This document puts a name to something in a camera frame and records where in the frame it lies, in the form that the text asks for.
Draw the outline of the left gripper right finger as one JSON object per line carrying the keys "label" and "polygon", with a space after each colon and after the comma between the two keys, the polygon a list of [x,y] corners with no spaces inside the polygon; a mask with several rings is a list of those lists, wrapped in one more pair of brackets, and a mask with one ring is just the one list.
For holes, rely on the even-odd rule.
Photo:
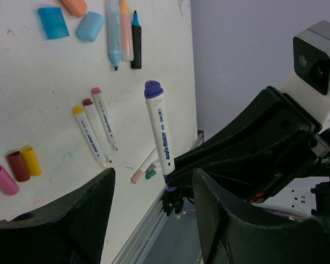
{"label": "left gripper right finger", "polygon": [[302,222],[270,214],[192,174],[204,263],[330,263],[330,217]]}

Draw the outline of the yellow cap thin pen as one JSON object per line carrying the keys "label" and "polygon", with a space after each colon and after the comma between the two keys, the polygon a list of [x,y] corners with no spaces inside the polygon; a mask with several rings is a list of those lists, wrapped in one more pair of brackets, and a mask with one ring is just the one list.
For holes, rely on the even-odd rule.
{"label": "yellow cap thin pen", "polygon": [[90,147],[90,150],[93,153],[94,158],[103,168],[107,168],[107,160],[101,151],[97,138],[94,134],[94,131],[84,109],[81,106],[76,106],[73,108],[73,113]]}

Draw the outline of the purple cap thin pen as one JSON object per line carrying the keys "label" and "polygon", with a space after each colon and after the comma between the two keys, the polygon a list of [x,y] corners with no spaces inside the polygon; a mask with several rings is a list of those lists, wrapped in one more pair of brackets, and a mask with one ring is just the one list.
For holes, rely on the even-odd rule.
{"label": "purple cap thin pen", "polygon": [[175,190],[175,187],[168,185],[167,179],[175,170],[175,163],[164,89],[158,81],[149,80],[145,82],[144,96],[162,174],[166,182],[166,188],[171,192]]}

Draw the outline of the dark red cap thin pen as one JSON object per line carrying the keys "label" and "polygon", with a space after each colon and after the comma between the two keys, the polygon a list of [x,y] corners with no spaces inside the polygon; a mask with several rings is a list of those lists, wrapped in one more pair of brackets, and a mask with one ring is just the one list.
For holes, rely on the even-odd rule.
{"label": "dark red cap thin pen", "polygon": [[90,98],[83,99],[82,104],[92,126],[93,132],[97,138],[98,144],[102,150],[102,153],[104,154],[106,160],[109,163],[112,163],[112,148],[108,141],[107,134],[105,132],[95,104]]}

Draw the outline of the pink cap thin pen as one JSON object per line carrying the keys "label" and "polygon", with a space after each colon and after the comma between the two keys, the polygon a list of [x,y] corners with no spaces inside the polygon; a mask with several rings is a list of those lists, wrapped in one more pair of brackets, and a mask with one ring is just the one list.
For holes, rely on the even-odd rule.
{"label": "pink cap thin pen", "polygon": [[93,98],[96,102],[97,109],[99,111],[100,117],[102,119],[102,123],[104,126],[104,129],[106,130],[108,139],[113,146],[113,148],[118,151],[119,146],[118,146],[118,140],[116,138],[114,126],[111,122],[110,116],[107,111],[106,103],[103,97],[102,90],[99,87],[94,87],[91,90]]}

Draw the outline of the orange highlighter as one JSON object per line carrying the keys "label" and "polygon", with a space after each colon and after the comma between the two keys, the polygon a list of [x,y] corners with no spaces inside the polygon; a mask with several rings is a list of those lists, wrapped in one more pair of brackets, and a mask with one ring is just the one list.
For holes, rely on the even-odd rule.
{"label": "orange highlighter", "polygon": [[125,62],[131,62],[134,60],[131,12],[126,0],[120,0],[119,6],[120,29],[122,36],[122,60]]}

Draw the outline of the black blue cap highlighter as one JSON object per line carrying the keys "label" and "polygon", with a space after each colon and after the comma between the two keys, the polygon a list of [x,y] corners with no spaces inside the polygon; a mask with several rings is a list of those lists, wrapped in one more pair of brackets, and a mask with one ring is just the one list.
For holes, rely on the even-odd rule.
{"label": "black blue cap highlighter", "polygon": [[141,69],[142,67],[142,28],[138,20],[138,13],[135,10],[131,24],[133,35],[133,51],[134,59],[131,61],[132,69]]}

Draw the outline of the light blue highlighter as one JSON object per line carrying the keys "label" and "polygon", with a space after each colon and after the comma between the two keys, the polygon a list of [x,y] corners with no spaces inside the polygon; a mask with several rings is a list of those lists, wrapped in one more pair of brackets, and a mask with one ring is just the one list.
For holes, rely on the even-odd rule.
{"label": "light blue highlighter", "polygon": [[120,7],[118,0],[106,1],[108,54],[115,71],[122,60]]}

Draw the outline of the light blue highlighter cap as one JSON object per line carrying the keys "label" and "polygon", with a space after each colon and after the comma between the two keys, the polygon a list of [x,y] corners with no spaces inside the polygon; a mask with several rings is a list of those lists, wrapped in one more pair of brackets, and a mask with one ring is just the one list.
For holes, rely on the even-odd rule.
{"label": "light blue highlighter cap", "polygon": [[77,37],[84,42],[94,42],[104,22],[105,18],[103,15],[95,12],[88,12],[83,17],[76,31]]}

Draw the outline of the orange highlighter cap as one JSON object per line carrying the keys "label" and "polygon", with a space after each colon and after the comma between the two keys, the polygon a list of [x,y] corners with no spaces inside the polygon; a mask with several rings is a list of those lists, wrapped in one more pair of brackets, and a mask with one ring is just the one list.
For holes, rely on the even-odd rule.
{"label": "orange highlighter cap", "polygon": [[81,18],[87,11],[85,0],[60,0],[69,13],[76,18]]}

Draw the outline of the grey cap thin pen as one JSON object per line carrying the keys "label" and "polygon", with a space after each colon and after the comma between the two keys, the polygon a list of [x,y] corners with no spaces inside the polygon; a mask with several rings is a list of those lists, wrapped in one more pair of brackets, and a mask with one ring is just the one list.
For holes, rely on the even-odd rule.
{"label": "grey cap thin pen", "polygon": [[155,161],[153,161],[147,168],[146,173],[154,170],[156,167],[158,167],[160,165],[160,161],[159,159],[156,159]]}

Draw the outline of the green cap thin pen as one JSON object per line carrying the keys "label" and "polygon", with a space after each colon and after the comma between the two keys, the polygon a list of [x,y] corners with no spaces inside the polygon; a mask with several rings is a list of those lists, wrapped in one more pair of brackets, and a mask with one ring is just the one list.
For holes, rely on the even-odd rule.
{"label": "green cap thin pen", "polygon": [[156,174],[161,173],[161,167],[157,167],[151,171],[149,171],[148,173],[145,174],[145,178],[146,179],[151,179],[152,177],[154,177]]}

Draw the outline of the orange cap thin pen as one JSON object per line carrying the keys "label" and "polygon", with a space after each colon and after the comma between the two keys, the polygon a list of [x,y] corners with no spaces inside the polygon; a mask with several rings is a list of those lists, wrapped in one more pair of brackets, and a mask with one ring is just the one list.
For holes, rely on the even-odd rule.
{"label": "orange cap thin pen", "polygon": [[145,174],[150,164],[156,159],[158,159],[158,154],[156,148],[154,148],[154,150],[149,154],[147,159],[145,159],[143,164],[140,166],[140,168],[132,176],[131,183],[136,184],[139,181],[139,179]]}

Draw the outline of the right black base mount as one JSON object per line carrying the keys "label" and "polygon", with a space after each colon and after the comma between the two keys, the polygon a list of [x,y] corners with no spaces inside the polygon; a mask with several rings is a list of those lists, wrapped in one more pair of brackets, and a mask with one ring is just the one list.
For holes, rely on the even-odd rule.
{"label": "right black base mount", "polygon": [[173,191],[166,190],[162,196],[163,210],[166,216],[169,217],[174,211],[178,214],[183,209],[183,196],[181,190],[178,188]]}

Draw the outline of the aluminium front rail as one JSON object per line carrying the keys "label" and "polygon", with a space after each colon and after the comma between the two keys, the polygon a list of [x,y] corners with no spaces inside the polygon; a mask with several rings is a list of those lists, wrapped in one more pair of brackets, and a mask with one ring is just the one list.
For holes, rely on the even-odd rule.
{"label": "aluminium front rail", "polygon": [[113,263],[201,263],[195,206],[167,216],[162,195],[155,200]]}

